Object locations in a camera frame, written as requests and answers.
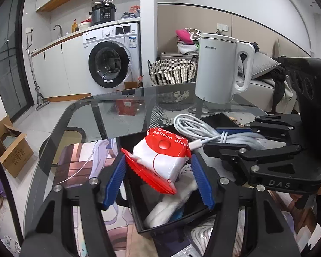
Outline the thin white rope bag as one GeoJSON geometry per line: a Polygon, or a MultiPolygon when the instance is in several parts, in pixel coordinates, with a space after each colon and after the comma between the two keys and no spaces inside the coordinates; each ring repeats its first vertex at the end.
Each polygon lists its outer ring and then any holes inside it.
{"type": "Polygon", "coordinates": [[[202,256],[241,256],[246,208],[222,209],[190,230],[193,246],[202,256]]]}

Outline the red white balloon glue pack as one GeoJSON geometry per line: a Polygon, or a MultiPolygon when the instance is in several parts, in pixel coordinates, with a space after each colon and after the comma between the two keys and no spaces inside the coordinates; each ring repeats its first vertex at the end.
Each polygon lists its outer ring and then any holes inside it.
{"type": "Polygon", "coordinates": [[[121,143],[130,168],[154,190],[175,195],[180,170],[191,158],[188,140],[163,128],[151,128],[139,142],[131,137],[121,143]]]}

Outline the grey sofa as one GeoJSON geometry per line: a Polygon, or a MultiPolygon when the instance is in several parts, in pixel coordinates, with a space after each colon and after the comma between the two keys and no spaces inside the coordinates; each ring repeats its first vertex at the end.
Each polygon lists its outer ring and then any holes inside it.
{"type": "MultiPolygon", "coordinates": [[[[272,53],[269,57],[310,57],[298,46],[294,45],[287,39],[277,38],[272,45],[272,53]]],[[[283,98],[276,106],[277,113],[290,113],[296,103],[296,95],[293,94],[289,86],[289,79],[285,82],[285,93],[283,98]]],[[[262,109],[270,112],[272,108],[272,99],[274,94],[275,83],[273,79],[259,80],[256,78],[250,82],[246,92],[240,94],[241,97],[262,109]]]]}

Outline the white electric kettle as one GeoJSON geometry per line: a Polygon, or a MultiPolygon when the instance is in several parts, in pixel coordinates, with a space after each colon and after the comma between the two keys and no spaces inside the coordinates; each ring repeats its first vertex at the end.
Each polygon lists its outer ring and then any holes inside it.
{"type": "Polygon", "coordinates": [[[199,40],[199,59],[196,74],[195,95],[199,99],[226,105],[233,96],[245,92],[252,78],[255,49],[253,45],[236,38],[203,33],[199,40]],[[244,84],[236,82],[238,61],[246,55],[244,84]]]}

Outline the woven wicker basket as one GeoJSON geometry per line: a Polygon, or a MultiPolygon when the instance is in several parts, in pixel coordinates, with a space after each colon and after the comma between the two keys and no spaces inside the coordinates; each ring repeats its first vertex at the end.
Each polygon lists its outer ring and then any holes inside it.
{"type": "Polygon", "coordinates": [[[193,60],[163,59],[147,64],[152,86],[186,83],[196,76],[197,62],[193,60]]]}

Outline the open brown cardboard box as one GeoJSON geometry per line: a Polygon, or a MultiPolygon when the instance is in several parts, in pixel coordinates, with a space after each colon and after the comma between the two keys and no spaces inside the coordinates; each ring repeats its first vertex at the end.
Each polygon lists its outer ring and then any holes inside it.
{"type": "Polygon", "coordinates": [[[0,162],[13,178],[33,156],[26,136],[13,126],[8,115],[0,121],[0,162]]]}

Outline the white front-load washing machine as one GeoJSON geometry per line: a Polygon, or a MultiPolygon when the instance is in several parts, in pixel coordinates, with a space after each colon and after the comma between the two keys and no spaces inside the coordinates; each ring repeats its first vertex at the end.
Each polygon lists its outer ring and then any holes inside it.
{"type": "Polygon", "coordinates": [[[141,84],[138,22],[119,23],[83,34],[90,79],[87,93],[99,95],[141,84]]]}

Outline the black electric pressure cooker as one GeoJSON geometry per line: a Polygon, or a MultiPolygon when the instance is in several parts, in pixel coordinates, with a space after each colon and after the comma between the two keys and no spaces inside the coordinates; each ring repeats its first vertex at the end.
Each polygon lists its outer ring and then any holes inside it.
{"type": "Polygon", "coordinates": [[[115,5],[111,2],[99,3],[92,7],[91,22],[93,25],[102,24],[115,20],[115,5]]]}

